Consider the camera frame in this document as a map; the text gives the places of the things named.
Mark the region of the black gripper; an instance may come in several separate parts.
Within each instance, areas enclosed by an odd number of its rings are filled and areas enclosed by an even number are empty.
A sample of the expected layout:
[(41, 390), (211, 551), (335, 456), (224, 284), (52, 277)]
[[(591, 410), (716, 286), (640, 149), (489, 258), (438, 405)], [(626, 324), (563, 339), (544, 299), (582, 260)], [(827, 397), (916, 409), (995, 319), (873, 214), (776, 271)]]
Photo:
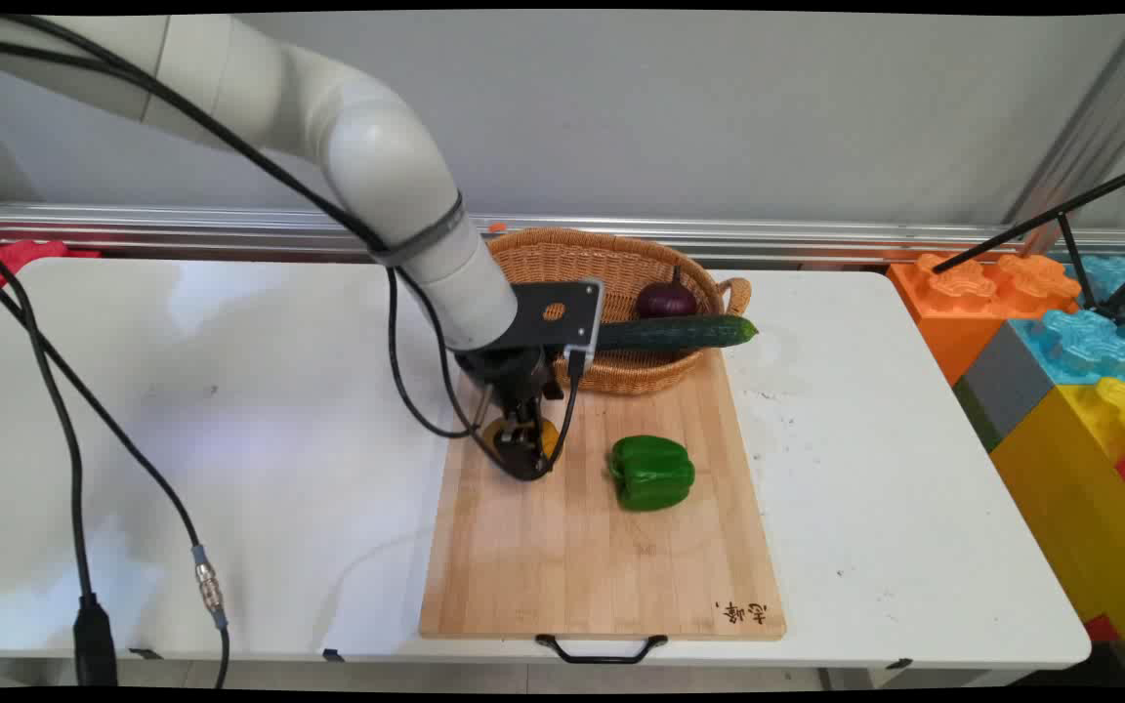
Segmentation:
[(518, 480), (532, 481), (550, 470), (554, 433), (562, 386), (555, 373), (554, 348), (479, 349), (457, 352), (457, 366), (475, 384), (494, 387), (500, 405), (522, 405), (494, 422), (494, 450), (503, 469)]

